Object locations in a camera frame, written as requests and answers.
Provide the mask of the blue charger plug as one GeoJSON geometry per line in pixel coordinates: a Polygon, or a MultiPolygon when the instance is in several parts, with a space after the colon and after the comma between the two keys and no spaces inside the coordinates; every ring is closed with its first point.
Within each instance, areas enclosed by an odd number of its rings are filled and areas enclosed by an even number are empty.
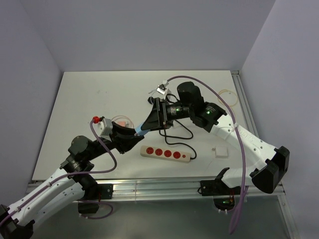
{"type": "Polygon", "coordinates": [[[142,125],[143,124],[140,124],[138,127],[135,128],[135,136],[144,136],[147,133],[146,130],[142,130],[142,125]]]}

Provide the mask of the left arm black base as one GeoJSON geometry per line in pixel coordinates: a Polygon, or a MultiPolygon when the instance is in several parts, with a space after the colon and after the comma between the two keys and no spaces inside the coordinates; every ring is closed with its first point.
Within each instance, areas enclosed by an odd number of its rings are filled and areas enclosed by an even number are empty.
{"type": "Polygon", "coordinates": [[[98,184],[97,181],[90,175],[82,176],[79,181],[84,195],[78,200],[78,213],[81,217],[90,220],[100,220],[110,216],[114,207],[105,200],[112,199],[114,185],[112,183],[98,184]],[[108,206],[110,211],[104,216],[94,217],[100,209],[100,206],[108,206]]]}

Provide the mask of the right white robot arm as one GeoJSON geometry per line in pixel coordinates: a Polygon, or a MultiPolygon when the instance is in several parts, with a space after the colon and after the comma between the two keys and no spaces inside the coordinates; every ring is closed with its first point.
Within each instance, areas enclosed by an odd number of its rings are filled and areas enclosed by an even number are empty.
{"type": "Polygon", "coordinates": [[[272,194],[288,170],[289,150],[262,141],[240,126],[223,108],[206,102],[193,82],[179,84],[177,93],[179,100],[176,103],[154,99],[149,116],[136,129],[137,135],[168,129],[174,120],[189,118],[197,127],[220,137],[245,157],[240,168],[227,166],[219,173],[220,179],[215,183],[219,193],[227,194],[234,187],[254,185],[260,191],[272,194]]]}

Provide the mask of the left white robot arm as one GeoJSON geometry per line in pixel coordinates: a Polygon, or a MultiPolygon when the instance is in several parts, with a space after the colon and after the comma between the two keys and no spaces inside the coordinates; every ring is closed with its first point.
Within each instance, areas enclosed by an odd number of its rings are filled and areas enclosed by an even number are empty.
{"type": "Polygon", "coordinates": [[[4,239],[29,239],[33,227],[54,210],[81,198],[95,197],[98,184],[94,174],[117,168],[112,149],[124,154],[144,139],[148,130],[123,127],[110,119],[94,117],[89,123],[95,141],[77,136],[69,147],[69,156],[42,184],[24,198],[0,207],[0,234],[4,239]]]}

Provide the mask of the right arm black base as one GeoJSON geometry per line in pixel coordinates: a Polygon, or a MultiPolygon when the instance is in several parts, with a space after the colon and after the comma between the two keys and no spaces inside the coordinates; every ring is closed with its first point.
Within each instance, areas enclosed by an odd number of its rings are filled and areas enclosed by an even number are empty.
{"type": "Polygon", "coordinates": [[[197,189],[198,194],[203,197],[222,196],[222,198],[213,199],[213,201],[218,211],[224,211],[225,213],[235,208],[235,195],[240,195],[241,192],[240,186],[228,187],[222,181],[224,174],[229,169],[229,167],[222,169],[221,172],[213,180],[201,180],[200,187],[197,189]]]}

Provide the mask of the pink charger plug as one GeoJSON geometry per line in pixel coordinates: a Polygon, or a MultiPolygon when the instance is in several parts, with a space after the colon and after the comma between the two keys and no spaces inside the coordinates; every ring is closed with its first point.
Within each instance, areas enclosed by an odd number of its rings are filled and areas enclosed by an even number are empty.
{"type": "Polygon", "coordinates": [[[126,122],[125,121],[118,121],[117,122],[118,125],[126,127],[126,122]]]}

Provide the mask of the beige power strip red sockets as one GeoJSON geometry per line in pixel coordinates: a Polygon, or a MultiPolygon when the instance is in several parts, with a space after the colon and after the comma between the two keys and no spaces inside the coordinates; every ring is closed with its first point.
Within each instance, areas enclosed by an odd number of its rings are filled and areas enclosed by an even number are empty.
{"type": "Polygon", "coordinates": [[[163,159],[183,163],[189,163],[191,161],[190,153],[188,152],[145,145],[141,146],[140,155],[148,158],[163,159]]]}

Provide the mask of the white charger adapter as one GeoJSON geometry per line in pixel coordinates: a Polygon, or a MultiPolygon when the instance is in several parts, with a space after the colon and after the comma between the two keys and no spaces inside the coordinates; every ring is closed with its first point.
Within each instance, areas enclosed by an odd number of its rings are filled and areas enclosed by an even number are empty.
{"type": "Polygon", "coordinates": [[[226,146],[216,146],[212,148],[214,152],[215,158],[227,158],[228,157],[228,149],[226,146]]]}

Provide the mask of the aluminium mounting rail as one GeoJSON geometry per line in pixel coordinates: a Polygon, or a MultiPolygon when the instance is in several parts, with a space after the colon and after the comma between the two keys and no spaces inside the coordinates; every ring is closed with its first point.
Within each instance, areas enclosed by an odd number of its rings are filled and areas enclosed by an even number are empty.
{"type": "MultiPolygon", "coordinates": [[[[198,194],[201,180],[213,180],[215,177],[177,177],[177,178],[149,178],[149,179],[97,179],[98,184],[112,183],[113,196],[108,201],[158,201],[199,199],[198,194]]],[[[67,177],[54,182],[29,184],[27,193],[34,196],[33,201],[47,205],[54,200],[64,199],[66,203],[79,200],[84,192],[79,183],[67,177]]]]}

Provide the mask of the right side aluminium rail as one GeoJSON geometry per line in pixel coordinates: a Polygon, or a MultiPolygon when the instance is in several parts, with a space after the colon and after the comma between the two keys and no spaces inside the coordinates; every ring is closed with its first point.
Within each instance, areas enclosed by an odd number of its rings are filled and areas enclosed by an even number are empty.
{"type": "Polygon", "coordinates": [[[246,127],[251,133],[253,133],[255,136],[259,138],[259,134],[240,78],[240,71],[230,71],[230,73],[243,112],[246,127]]]}

